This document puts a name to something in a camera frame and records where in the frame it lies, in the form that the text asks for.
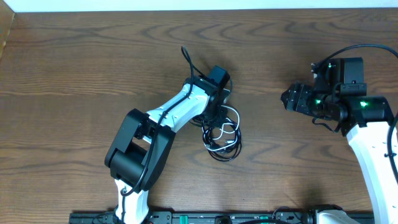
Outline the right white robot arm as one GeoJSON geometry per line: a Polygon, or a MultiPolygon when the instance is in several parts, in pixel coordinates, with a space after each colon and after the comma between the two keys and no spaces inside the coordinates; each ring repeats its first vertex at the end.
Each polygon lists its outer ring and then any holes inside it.
{"type": "Polygon", "coordinates": [[[313,66],[314,84],[295,83],[281,94],[288,111],[313,118],[315,125],[338,123],[334,132],[347,138],[361,168],[375,223],[397,223],[397,161],[394,115],[383,96],[369,96],[363,60],[333,58],[313,66]]]}

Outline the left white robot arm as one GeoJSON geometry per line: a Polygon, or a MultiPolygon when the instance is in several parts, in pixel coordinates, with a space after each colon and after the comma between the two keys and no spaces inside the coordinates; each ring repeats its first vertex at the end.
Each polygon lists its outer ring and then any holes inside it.
{"type": "Polygon", "coordinates": [[[176,133],[194,119],[219,128],[226,119],[221,105],[230,93],[229,73],[214,66],[209,75],[192,76],[182,90],[162,106],[125,116],[104,159],[118,188],[114,211],[118,223],[142,223],[149,213],[149,189],[161,175],[176,133]]]}

